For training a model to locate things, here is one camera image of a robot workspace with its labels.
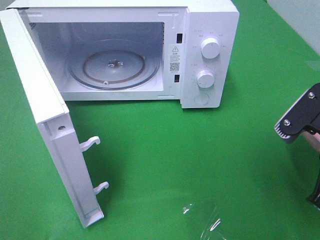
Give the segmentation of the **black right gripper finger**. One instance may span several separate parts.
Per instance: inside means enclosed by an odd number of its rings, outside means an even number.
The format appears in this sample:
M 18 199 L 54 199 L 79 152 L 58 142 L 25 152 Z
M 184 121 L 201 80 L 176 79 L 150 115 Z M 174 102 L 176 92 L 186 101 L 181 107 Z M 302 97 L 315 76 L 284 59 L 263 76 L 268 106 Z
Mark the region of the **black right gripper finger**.
M 318 210 L 320 209 L 320 175 L 318 175 L 317 177 L 316 184 L 312 193 L 306 199 Z

